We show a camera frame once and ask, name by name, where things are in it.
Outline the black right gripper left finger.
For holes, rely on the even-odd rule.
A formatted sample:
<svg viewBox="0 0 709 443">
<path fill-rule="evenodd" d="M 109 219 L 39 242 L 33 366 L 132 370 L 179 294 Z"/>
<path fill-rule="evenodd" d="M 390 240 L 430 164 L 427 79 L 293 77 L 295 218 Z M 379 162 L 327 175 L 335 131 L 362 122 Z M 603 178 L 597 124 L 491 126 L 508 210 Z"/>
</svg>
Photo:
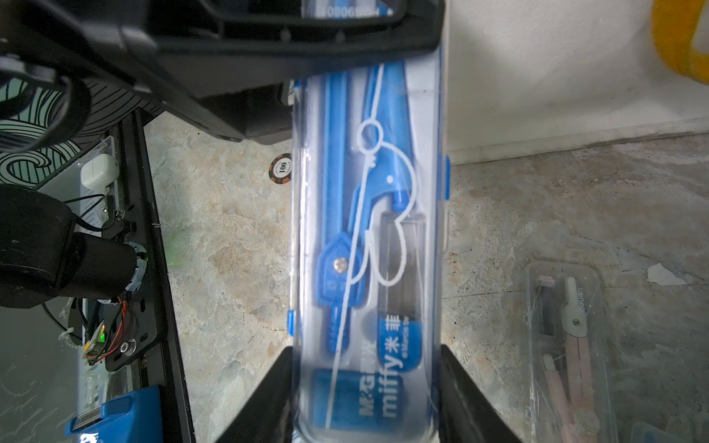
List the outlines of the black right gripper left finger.
<svg viewBox="0 0 709 443">
<path fill-rule="evenodd" d="M 293 372 L 294 349 L 287 346 L 217 442 L 292 442 Z"/>
</svg>

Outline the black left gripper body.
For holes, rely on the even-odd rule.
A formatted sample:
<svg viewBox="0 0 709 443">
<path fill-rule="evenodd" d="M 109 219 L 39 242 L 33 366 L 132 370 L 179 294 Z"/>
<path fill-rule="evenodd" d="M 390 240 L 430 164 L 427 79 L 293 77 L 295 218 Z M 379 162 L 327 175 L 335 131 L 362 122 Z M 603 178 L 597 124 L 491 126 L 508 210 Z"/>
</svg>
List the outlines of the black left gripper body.
<svg viewBox="0 0 709 443">
<path fill-rule="evenodd" d="M 1 116 L 58 92 L 38 137 L 50 146 L 105 131 L 138 98 L 223 140 L 270 144 L 291 134 L 292 80 L 433 52 L 441 1 L 5 1 L 1 82 L 28 87 Z"/>
</svg>

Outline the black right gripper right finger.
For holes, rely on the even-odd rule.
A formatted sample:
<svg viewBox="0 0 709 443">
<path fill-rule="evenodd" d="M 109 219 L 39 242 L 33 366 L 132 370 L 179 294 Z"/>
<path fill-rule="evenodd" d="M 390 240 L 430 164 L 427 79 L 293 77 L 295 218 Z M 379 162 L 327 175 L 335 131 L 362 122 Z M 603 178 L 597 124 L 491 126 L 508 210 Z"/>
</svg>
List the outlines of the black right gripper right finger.
<svg viewBox="0 0 709 443">
<path fill-rule="evenodd" d="M 441 346 L 439 390 L 440 442 L 521 442 L 447 345 Z"/>
</svg>

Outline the blue compass set case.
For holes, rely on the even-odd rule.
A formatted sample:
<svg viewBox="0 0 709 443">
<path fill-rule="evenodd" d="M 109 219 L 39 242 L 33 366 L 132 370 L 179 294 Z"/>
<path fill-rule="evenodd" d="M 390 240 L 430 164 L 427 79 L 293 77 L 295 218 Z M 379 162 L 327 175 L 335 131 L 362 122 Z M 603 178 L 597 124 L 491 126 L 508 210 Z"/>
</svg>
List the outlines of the blue compass set case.
<svg viewBox="0 0 709 443">
<path fill-rule="evenodd" d="M 294 427 L 428 442 L 439 415 L 446 58 L 295 86 Z"/>
</svg>

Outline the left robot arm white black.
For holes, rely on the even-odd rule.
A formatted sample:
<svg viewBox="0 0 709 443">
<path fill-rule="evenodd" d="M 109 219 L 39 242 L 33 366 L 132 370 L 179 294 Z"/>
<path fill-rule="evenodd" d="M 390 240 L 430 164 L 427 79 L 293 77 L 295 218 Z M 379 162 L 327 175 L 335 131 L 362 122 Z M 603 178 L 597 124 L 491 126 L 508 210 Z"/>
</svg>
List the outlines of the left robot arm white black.
<svg viewBox="0 0 709 443">
<path fill-rule="evenodd" d="M 135 96 L 222 140 L 293 134 L 289 82 L 434 51 L 443 1 L 5 1 L 1 101 L 7 120 L 38 92 L 58 103 L 34 134 L 3 131 L 1 151 L 75 140 L 101 115 L 90 83 Z M 1 188 L 1 303 L 111 299 L 136 273 L 128 245 L 95 237 L 68 204 Z"/>
</svg>

